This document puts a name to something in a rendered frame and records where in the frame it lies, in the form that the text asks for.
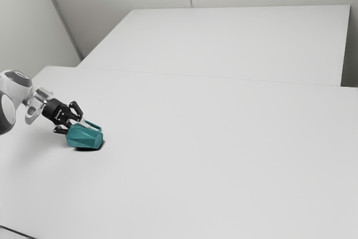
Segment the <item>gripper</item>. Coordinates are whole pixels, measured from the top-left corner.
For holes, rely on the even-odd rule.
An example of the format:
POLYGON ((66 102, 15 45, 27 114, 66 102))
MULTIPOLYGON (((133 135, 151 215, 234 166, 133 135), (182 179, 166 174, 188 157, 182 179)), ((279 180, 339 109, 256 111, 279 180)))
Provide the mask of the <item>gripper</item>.
POLYGON ((74 124, 90 127, 76 101, 72 101, 67 106, 57 99, 50 99, 41 114, 55 124, 53 132, 57 134, 67 135, 70 127, 74 124))

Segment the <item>teal faceted mug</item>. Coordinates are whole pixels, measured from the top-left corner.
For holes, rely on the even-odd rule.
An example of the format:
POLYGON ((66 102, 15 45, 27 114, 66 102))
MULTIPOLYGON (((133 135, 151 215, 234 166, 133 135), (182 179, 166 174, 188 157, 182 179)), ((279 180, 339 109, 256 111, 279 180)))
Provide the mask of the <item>teal faceted mug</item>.
POLYGON ((65 135, 70 147, 98 150, 103 144, 102 128, 90 121, 72 124, 65 135))

